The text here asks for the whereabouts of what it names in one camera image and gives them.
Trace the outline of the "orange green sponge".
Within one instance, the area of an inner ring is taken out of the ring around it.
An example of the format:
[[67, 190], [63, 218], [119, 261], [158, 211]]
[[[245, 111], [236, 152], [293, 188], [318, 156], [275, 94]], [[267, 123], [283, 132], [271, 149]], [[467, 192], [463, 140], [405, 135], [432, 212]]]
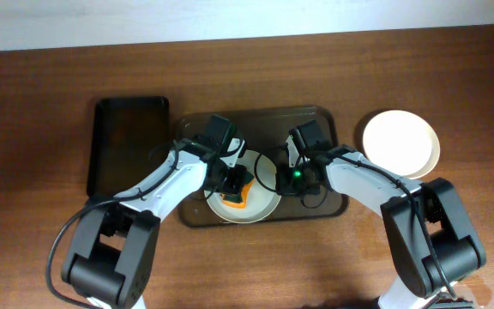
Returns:
[[248, 197], [249, 191], [255, 182], [254, 178], [255, 178], [255, 176], [252, 173], [247, 172], [245, 179], [244, 179], [244, 184], [241, 188], [241, 191], [239, 193], [234, 193], [234, 194], [221, 193], [220, 194], [221, 202], [225, 206], [230, 207], [230, 208], [244, 209], [246, 207], [246, 202], [247, 202], [247, 197]]

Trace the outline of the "pale green plate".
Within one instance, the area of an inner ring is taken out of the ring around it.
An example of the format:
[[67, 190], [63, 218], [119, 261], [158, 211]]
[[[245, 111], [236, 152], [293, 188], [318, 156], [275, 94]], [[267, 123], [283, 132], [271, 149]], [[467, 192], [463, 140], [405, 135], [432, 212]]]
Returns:
[[[258, 161], [256, 174], [268, 188], [275, 188], [276, 166], [264, 155]], [[207, 200], [207, 203], [209, 208], [221, 219], [243, 224], [261, 221], [270, 215], [277, 207], [280, 199], [281, 196], [264, 189], [257, 179], [253, 178], [253, 185], [248, 190], [244, 208], [238, 209], [226, 206], [217, 193], [214, 193]]]

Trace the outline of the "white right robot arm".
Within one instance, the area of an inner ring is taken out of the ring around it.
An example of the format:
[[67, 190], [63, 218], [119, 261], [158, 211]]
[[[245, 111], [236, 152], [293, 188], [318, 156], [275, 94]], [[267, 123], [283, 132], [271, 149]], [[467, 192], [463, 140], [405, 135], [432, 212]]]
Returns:
[[288, 142], [291, 165], [279, 193], [304, 197], [324, 187], [354, 198], [383, 219], [397, 277], [373, 308], [454, 308], [454, 285], [486, 263], [485, 249], [455, 187], [446, 179], [411, 180], [347, 146]]

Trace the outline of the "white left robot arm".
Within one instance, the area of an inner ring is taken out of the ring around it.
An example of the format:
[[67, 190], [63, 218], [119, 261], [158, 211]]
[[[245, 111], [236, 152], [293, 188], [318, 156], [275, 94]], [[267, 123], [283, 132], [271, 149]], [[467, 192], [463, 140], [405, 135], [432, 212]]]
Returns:
[[183, 139], [140, 183], [111, 198], [90, 197], [63, 226], [77, 228], [61, 277], [82, 308], [143, 308], [162, 221], [190, 194], [218, 191], [244, 154], [239, 138], [227, 145]]

